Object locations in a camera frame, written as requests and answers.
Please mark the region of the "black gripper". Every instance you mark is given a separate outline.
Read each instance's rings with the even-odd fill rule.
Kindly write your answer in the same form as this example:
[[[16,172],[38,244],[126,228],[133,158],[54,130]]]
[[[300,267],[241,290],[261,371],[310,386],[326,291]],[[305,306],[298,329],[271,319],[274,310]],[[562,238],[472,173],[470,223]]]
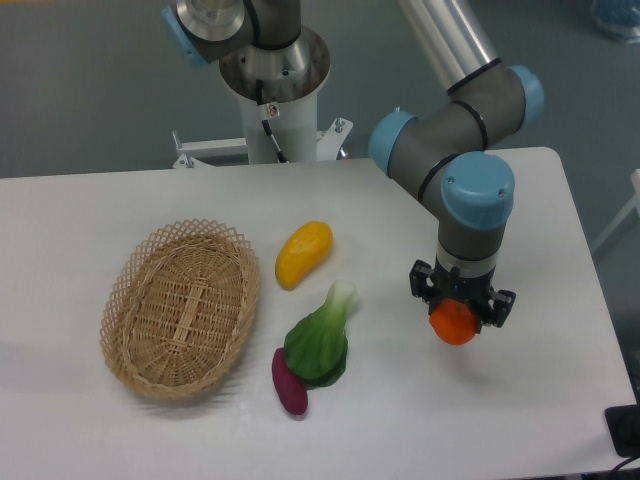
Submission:
[[[428,314],[435,311],[444,299],[465,304],[476,313],[476,333],[485,326],[501,328],[515,304],[516,293],[495,290],[491,286],[495,269],[477,277],[463,277],[452,267],[446,270],[439,261],[435,267],[416,260],[409,273],[411,294],[428,306]]]

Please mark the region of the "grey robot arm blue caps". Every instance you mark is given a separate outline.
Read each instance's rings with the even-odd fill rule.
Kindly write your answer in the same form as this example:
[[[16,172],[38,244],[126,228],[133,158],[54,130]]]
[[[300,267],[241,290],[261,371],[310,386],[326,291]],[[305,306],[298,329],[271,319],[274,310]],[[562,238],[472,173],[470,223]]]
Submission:
[[[492,285],[515,179],[489,148],[540,116],[544,91],[527,68],[503,64],[467,2],[404,1],[401,10],[449,101],[427,119],[387,115],[368,151],[438,221],[436,259],[414,264],[411,292],[438,336],[460,345],[501,327],[515,303]],[[319,158],[316,95],[330,56],[302,24],[299,2],[172,1],[162,16],[191,65],[218,65],[239,101],[251,163]]]

